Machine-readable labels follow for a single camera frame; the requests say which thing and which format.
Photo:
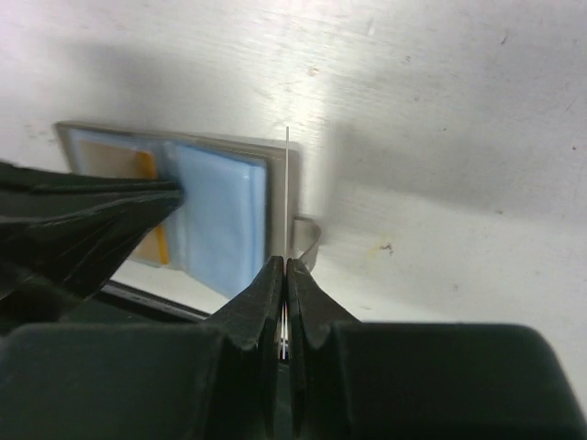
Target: blue cloth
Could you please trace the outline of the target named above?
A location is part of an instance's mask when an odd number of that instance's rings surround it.
[[[263,160],[176,147],[184,190],[186,271],[228,298],[265,260],[267,165]]]

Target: gray strap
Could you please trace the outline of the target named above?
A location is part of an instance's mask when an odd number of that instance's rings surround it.
[[[316,265],[318,245],[322,231],[314,220],[307,217],[296,217],[293,220],[293,247],[298,258],[302,260],[308,271]]]

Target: white surface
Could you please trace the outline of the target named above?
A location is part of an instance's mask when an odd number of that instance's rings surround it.
[[[69,118],[288,125],[325,290],[364,319],[533,325],[587,406],[585,23],[580,0],[5,0],[1,156],[63,170]]]

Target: black speck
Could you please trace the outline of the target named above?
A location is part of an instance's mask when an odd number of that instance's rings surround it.
[[[391,243],[387,243],[385,246],[379,246],[379,250],[389,250],[389,255],[393,255],[393,247]]]

